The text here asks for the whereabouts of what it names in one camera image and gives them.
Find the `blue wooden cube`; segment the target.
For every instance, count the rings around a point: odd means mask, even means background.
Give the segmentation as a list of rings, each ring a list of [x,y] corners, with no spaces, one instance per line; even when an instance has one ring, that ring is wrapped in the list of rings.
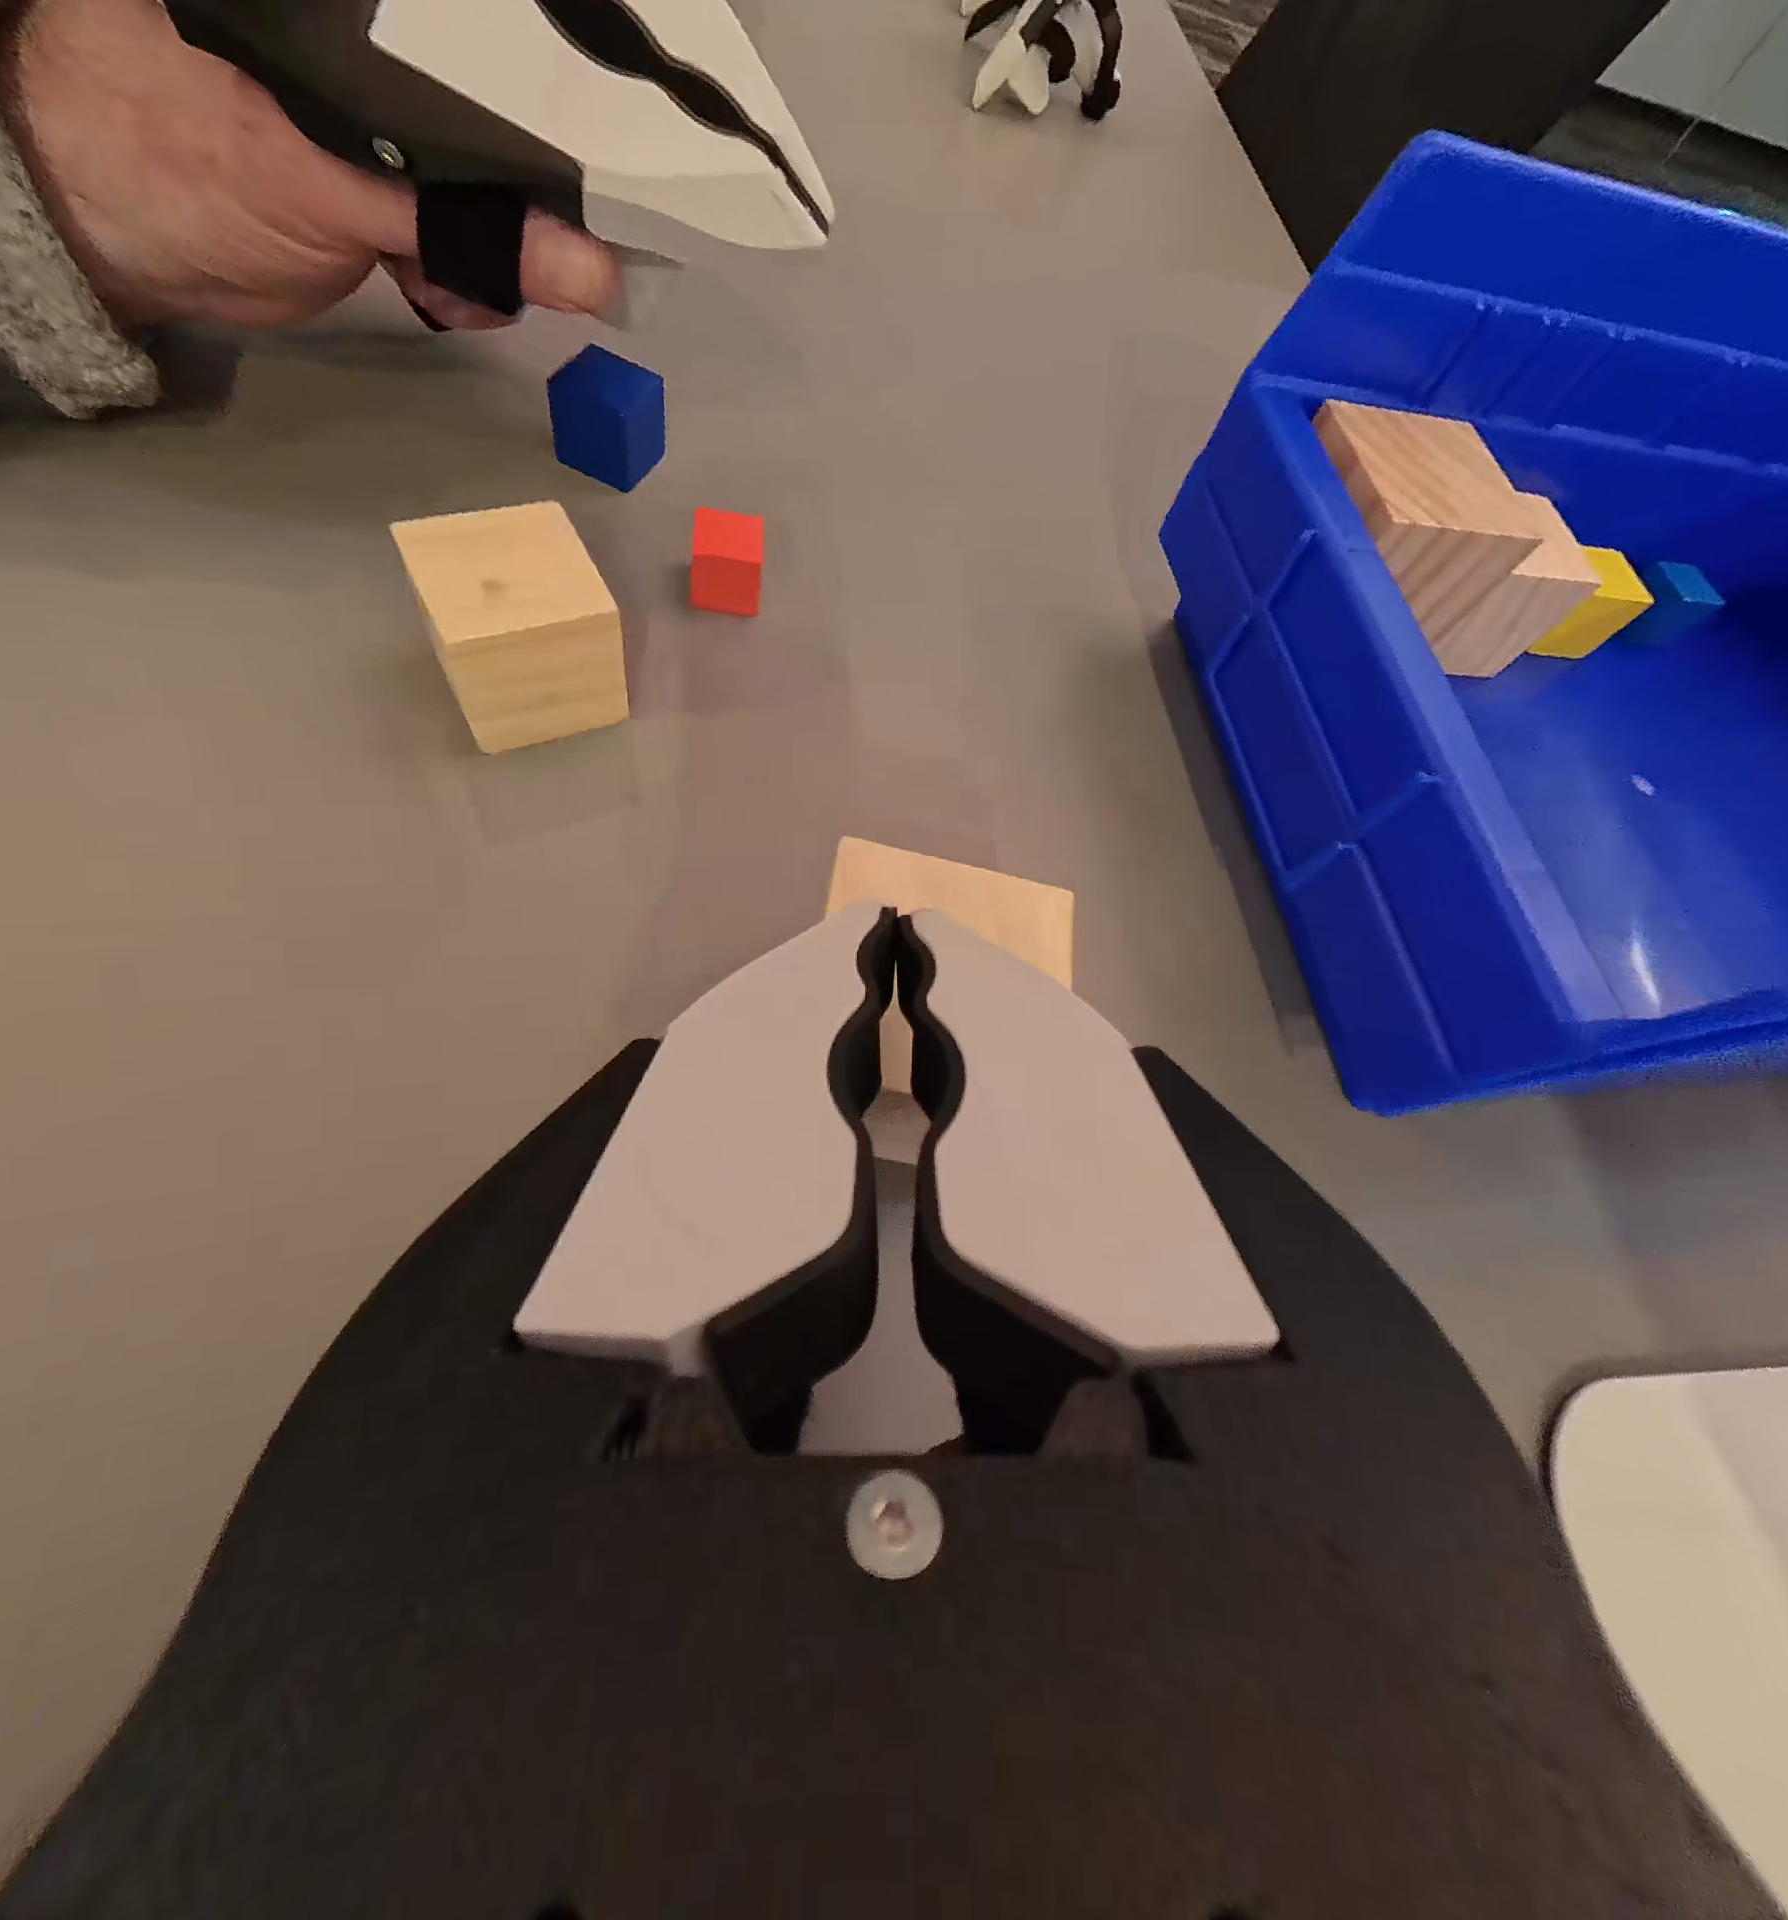
[[[631,493],[664,456],[664,384],[600,345],[545,379],[555,460],[614,493]]]

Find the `black and white folded toy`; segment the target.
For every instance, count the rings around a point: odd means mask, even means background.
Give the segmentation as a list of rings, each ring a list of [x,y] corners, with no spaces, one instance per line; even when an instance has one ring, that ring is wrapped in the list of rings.
[[[990,42],[971,84],[971,110],[1005,100],[1038,117],[1067,83],[1077,86],[1077,112],[1087,123],[1115,110],[1122,92],[1115,3],[959,3],[958,13],[964,42]]]

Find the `blue plastic bin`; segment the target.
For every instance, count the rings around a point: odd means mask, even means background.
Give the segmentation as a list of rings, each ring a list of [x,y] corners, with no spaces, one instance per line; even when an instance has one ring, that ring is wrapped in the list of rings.
[[[1720,611],[1457,687],[1314,432],[1478,428]],[[1788,231],[1430,132],[1162,526],[1194,691],[1365,1112],[1788,1065]]]

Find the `large striped-grain wooden cube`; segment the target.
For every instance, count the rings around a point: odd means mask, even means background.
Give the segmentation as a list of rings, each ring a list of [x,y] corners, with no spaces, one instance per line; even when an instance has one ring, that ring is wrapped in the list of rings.
[[[1339,397],[1311,424],[1436,659],[1492,671],[1502,645],[1478,609],[1543,536],[1478,430]]]

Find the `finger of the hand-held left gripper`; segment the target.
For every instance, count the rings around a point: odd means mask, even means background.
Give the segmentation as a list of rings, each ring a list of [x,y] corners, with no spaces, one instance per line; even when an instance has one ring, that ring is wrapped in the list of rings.
[[[409,68],[453,84],[523,132],[575,159],[582,147],[575,110],[596,71],[555,32],[555,7],[536,3],[387,3],[371,40]],[[693,233],[639,206],[585,188],[580,226],[619,249],[819,249],[824,233]]]
[[[595,71],[575,110],[585,188],[693,233],[828,233],[831,195],[722,3],[559,3]]]

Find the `person's left hand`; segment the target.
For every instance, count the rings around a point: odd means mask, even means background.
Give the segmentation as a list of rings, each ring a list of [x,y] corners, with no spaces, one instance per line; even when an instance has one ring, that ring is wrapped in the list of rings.
[[[18,4],[0,107],[121,332],[304,324],[390,276],[425,326],[504,320],[425,282],[412,190],[323,154],[162,4]]]

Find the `tan wooden cube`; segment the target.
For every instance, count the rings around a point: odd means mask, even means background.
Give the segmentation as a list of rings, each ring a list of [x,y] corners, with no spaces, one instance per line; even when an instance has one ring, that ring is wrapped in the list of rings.
[[[869,1065],[871,1102],[912,1094],[915,1043],[954,1049],[967,1094],[985,1084],[1036,1089],[1057,1070],[1062,1008],[1072,998],[1072,895],[1047,885],[859,836],[833,852],[824,923],[860,940],[884,912],[928,918],[920,963],[873,948],[881,1013]]]

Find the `red wooden cube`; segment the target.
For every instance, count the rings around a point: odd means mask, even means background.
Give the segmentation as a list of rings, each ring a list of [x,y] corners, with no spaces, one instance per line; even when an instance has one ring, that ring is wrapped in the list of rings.
[[[696,612],[751,618],[761,611],[764,519],[700,507],[692,516],[687,600]]]

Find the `pale yellowish wooden cube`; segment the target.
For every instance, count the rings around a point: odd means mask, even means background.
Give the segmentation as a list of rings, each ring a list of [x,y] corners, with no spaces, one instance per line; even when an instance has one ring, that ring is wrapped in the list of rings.
[[[482,754],[627,722],[618,604],[559,501],[404,518],[387,531]]]

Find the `medium natural wooden cube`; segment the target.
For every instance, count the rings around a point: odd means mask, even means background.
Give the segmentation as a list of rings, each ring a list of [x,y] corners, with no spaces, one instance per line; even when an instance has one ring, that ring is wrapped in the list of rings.
[[[1601,589],[1597,569],[1553,501],[1541,493],[1515,493],[1515,499],[1538,543],[1490,596],[1494,671],[1549,637]]]

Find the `yellow wooden cube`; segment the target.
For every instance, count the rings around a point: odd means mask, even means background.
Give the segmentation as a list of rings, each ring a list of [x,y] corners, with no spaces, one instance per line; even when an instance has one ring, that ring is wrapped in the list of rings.
[[[1527,653],[1537,659],[1585,659],[1656,605],[1648,584],[1623,553],[1595,547],[1580,553],[1591,569],[1593,589],[1531,640]]]

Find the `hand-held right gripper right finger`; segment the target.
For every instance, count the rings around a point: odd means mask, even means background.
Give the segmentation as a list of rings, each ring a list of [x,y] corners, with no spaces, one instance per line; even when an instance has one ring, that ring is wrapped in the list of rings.
[[[942,911],[898,925],[927,1117],[912,1301],[970,1452],[1038,1452],[1072,1389],[1279,1347],[1134,1049]]]

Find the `small light blue cube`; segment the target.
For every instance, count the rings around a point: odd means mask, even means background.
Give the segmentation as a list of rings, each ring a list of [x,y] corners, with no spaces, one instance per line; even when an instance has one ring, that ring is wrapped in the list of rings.
[[[1711,625],[1724,596],[1693,562],[1652,561],[1641,567],[1649,604],[1618,632],[1626,645],[1664,647]]]

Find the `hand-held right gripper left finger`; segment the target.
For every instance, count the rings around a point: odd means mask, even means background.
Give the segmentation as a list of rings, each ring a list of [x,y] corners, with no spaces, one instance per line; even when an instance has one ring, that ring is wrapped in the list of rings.
[[[515,1315],[528,1347],[712,1380],[789,1452],[879,1305],[874,1154],[896,912],[854,904],[698,998],[654,1045]]]

